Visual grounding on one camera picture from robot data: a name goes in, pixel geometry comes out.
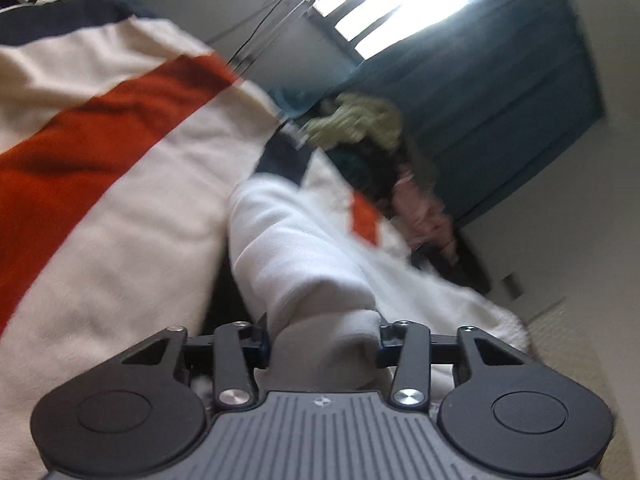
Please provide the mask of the dark clothes pile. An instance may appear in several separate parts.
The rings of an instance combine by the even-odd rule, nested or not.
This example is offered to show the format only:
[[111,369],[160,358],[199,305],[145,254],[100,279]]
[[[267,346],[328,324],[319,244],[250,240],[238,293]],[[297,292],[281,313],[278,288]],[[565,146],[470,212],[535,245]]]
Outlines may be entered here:
[[[320,102],[317,117],[334,112],[335,107],[332,102],[335,98],[324,99]],[[326,154],[345,180],[366,196],[382,216],[390,220],[397,231],[392,192],[398,180],[401,165],[409,166],[414,173],[416,183],[423,192],[432,191],[435,195],[433,166],[429,162],[422,166],[426,171],[426,183],[421,184],[418,172],[412,168],[401,135],[398,149],[393,152],[384,151],[369,139],[364,139],[357,144],[338,144],[335,148],[326,150]],[[451,217],[450,220],[454,227],[454,238],[457,244],[457,261],[448,260],[433,244],[425,244],[416,250],[411,249],[405,241],[405,237],[398,231],[409,248],[409,261],[419,270],[433,270],[451,283],[472,288],[486,296],[491,290],[490,279],[473,249],[461,231],[454,225],[454,220]]]

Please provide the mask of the yellow-green knit garment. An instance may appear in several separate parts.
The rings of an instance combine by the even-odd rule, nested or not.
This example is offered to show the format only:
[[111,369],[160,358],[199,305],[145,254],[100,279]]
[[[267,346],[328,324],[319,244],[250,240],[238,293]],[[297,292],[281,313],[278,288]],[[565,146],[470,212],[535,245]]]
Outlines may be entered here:
[[373,96],[343,92],[332,104],[334,112],[311,118],[303,126],[310,144],[326,151],[338,144],[357,144],[369,139],[384,151],[398,149],[404,120],[394,103]]

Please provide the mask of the pink garment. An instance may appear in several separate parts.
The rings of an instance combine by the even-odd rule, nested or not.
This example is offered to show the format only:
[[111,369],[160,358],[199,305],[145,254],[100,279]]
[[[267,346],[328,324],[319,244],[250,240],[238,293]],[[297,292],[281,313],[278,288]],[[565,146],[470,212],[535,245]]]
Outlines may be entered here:
[[395,224],[408,246],[416,250],[433,244],[448,260],[457,261],[454,227],[432,191],[423,192],[408,165],[401,165],[393,187]]

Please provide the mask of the white sweatpants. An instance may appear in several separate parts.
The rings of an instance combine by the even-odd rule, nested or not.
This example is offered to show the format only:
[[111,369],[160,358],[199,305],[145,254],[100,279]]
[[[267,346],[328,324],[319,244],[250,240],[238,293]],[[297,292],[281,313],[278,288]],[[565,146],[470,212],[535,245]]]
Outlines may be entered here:
[[418,322],[444,335],[474,325],[529,347],[515,314],[342,232],[281,177],[251,177],[195,210],[208,237],[231,236],[241,298],[251,320],[267,321],[270,363],[256,374],[264,391],[389,392],[390,372],[375,365],[383,323]]

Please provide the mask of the garment steamer stand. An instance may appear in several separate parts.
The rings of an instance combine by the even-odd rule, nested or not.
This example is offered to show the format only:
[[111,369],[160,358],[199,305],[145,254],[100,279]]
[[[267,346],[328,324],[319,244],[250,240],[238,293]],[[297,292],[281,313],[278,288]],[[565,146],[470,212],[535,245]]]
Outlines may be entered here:
[[309,13],[318,0],[270,0],[205,43],[213,48],[245,25],[256,21],[254,28],[228,57],[227,66],[238,76],[244,75],[285,32],[291,24]]

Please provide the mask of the wall socket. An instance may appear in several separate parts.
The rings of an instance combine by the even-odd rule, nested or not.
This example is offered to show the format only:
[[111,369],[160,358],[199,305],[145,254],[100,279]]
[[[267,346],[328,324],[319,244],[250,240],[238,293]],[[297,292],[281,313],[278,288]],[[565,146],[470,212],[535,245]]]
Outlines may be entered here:
[[501,279],[501,285],[510,301],[518,300],[524,295],[524,286],[518,274],[511,272]]

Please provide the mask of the teal curtain right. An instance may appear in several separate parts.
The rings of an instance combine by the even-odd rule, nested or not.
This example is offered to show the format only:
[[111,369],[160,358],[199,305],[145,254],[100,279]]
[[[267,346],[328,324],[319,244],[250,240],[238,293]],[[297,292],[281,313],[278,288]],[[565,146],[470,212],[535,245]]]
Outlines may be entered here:
[[495,207],[604,114],[572,0],[472,0],[362,62],[340,91],[393,102],[460,224]]

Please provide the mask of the striped bed blanket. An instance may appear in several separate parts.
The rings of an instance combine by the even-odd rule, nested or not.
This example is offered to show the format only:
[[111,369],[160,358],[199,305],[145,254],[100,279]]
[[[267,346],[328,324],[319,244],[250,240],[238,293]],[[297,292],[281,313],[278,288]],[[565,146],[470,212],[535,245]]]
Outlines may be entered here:
[[256,84],[125,0],[1,13],[1,474],[37,479],[48,391],[169,325],[218,324],[227,200],[258,162],[333,223],[408,248]]

